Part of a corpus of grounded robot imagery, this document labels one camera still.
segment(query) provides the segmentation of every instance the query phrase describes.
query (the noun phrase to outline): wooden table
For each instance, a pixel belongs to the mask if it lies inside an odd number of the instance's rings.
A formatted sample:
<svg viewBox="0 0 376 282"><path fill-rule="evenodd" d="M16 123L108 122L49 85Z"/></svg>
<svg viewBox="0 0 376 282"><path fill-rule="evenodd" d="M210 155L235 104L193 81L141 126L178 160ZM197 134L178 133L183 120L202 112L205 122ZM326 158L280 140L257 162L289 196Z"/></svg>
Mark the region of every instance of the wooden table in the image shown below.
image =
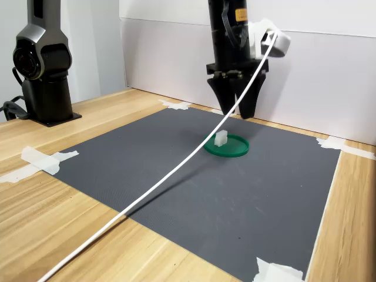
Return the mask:
<svg viewBox="0 0 376 282"><path fill-rule="evenodd" d="M51 155L164 109L161 98L178 102L130 89L74 104L74 111L83 118L57 127L30 120L0 123L0 175L27 164L20 158L25 146ZM276 123L249 121L327 138ZM370 145L351 141L347 145L376 152ZM309 282L376 280L375 175L376 161L341 153ZM0 280L36 281L116 213L44 172L18 183L0 184ZM127 218L51 280L237 281Z"/></svg>

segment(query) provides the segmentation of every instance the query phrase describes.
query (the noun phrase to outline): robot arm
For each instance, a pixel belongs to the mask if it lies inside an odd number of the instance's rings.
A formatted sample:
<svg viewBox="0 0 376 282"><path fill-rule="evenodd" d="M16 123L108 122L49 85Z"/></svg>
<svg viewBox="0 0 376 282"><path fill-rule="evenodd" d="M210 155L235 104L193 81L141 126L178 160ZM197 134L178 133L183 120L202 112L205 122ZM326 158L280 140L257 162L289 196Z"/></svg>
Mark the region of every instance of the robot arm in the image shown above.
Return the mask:
<svg viewBox="0 0 376 282"><path fill-rule="evenodd" d="M25 77L27 118L50 127L81 117L73 113L69 95L72 57L61 31L61 0L28 0L28 24L16 37L13 61ZM11 101L4 112L25 117Z"/></svg>

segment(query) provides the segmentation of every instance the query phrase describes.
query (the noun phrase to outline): cable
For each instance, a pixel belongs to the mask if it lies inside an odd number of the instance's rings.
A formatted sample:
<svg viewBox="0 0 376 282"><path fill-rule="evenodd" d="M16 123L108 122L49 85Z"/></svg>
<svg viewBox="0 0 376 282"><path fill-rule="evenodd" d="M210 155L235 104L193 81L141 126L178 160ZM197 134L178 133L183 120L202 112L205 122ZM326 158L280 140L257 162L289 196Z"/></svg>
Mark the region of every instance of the cable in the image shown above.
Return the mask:
<svg viewBox="0 0 376 282"><path fill-rule="evenodd" d="M154 191L156 188L158 188L163 182L165 182L166 179L168 179L173 173L175 173L179 168L181 168L186 162L188 162L205 144L209 141L210 138L218 131L218 129L222 126L222 124L229 118L229 116L234 112L236 107L238 107L241 100L243 100L244 96L250 89L252 83L256 79L256 76L259 74L260 69L263 67L266 58L268 57L276 39L277 39L278 32L276 31L274 33L274 36L271 40L270 46L268 50L266 51L264 58L261 60L259 66L257 67L254 75L252 76L251 80L249 81L247 87L235 103L235 105L231 108L231 110L227 113L227 115L222 119L222 121L214 128L214 130L211 132L211 134L208 135L208 137L205 138L204 141L202 141L201 144L188 156L182 161L177 167L175 167L173 170L171 170L164 178L159 180L153 187L151 187L147 192L142 194L137 200L135 200L132 204L130 204L127 208L125 208L122 212L120 212L117 216L115 216L112 220L110 220L106 225L104 225L100 230L98 230L92 237L90 237L86 242L84 242L81 246L79 246L76 250L71 252L70 255L68 255L65 259L63 259L61 262L59 262L53 269L51 269L49 272L47 272L41 279L38 280L38 282L45 282L47 281L51 276L53 276L60 268L62 268L67 262L69 262L72 258L77 256L84 248L86 248L88 245L90 245L95 239L97 239L108 227L110 227L114 222L116 222L118 219L120 219L123 215L125 215L132 207L137 205L139 202L141 202L147 195L149 195L152 191Z"/></svg>

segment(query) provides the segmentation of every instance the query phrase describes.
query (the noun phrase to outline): white tape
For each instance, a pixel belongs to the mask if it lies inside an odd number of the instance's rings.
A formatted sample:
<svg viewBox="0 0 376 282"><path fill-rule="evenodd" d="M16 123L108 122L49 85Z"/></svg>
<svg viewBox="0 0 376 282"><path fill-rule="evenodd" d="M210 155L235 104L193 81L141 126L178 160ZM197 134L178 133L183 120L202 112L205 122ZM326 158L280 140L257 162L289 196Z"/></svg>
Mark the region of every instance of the white tape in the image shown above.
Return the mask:
<svg viewBox="0 0 376 282"><path fill-rule="evenodd" d="M38 169L36 166L33 166L32 164L28 164L27 166L24 166L18 170L14 170L13 172L10 172L6 175L1 176L0 183L5 183L5 182L16 183L40 171L41 170Z"/></svg>
<svg viewBox="0 0 376 282"><path fill-rule="evenodd" d="M303 282L303 272L257 258L258 274L253 282Z"/></svg>
<svg viewBox="0 0 376 282"><path fill-rule="evenodd" d="M26 160L30 164L24 166L18 170L14 170L8 174L0 177L0 183L11 182L16 183L22 179L25 179L33 174L44 170L51 175L56 174L60 167L60 162L67 160L71 157L77 156L78 152L70 153L55 153L52 156L45 155L40 151L35 150L29 146L25 147L21 153L21 159Z"/></svg>
<svg viewBox="0 0 376 282"><path fill-rule="evenodd" d="M222 115L222 116L224 115L221 110L217 110L217 109L212 109L211 112L217 113L218 115Z"/></svg>
<svg viewBox="0 0 376 282"><path fill-rule="evenodd" d="M342 150L343 152L350 153L356 156L360 157L366 157L367 159L371 160L376 160L375 154L372 152L368 152L365 150L353 148L350 146L345 145L345 139L334 137L334 136L329 136L328 139L321 139L321 138L316 138L318 141L318 144L321 145L322 148L327 148L327 149L337 149L337 150Z"/></svg>
<svg viewBox="0 0 376 282"><path fill-rule="evenodd" d="M182 103L171 103L167 102L165 100L159 100L163 103L163 106L168 106L169 109L175 109L175 110L188 110L188 106L192 105L192 103L188 102L182 102Z"/></svg>
<svg viewBox="0 0 376 282"><path fill-rule="evenodd" d="M59 171L60 161L52 156L43 154L29 146L25 147L21 153L21 159L37 167L39 170L44 170L49 174L56 174Z"/></svg>

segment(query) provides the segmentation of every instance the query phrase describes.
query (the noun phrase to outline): small white object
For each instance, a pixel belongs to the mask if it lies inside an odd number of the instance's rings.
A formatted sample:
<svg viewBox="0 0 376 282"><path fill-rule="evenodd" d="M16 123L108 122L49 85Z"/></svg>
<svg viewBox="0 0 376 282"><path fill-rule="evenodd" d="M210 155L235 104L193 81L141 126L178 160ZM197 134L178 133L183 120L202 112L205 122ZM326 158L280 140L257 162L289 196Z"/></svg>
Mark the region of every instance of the small white object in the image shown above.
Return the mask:
<svg viewBox="0 0 376 282"><path fill-rule="evenodd" d="M216 134L214 145L220 147L227 143L227 131L221 130Z"/></svg>
<svg viewBox="0 0 376 282"><path fill-rule="evenodd" d="M290 47L291 38L268 19L262 19L255 23L248 22L248 33L252 58L261 59L263 57L264 51L270 46L274 34L277 35L277 39L270 52L271 57L283 57Z"/></svg>

